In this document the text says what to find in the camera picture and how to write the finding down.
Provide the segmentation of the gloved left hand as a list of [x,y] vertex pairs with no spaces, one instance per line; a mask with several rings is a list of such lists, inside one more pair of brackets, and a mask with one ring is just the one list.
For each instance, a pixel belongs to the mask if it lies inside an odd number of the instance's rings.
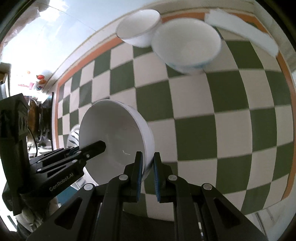
[[29,232],[34,232],[48,218],[59,209],[58,198],[54,197],[49,202],[41,204],[40,207],[28,207],[16,216],[17,222]]

